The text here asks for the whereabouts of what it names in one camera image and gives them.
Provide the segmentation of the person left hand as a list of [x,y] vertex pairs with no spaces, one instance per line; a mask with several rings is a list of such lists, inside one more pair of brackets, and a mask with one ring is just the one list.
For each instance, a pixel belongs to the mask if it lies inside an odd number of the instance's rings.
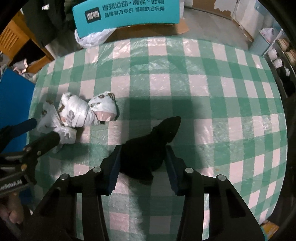
[[14,224],[21,224],[23,222],[24,212],[18,192],[1,198],[1,218],[9,220]]

